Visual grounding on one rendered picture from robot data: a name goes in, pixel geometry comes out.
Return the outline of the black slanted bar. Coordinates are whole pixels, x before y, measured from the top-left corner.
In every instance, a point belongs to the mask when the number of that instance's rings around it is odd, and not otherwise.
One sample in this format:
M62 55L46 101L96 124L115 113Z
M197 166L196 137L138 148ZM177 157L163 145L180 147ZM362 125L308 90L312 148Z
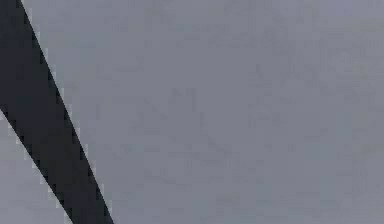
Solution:
M21 0L0 0L0 111L73 224L114 224Z

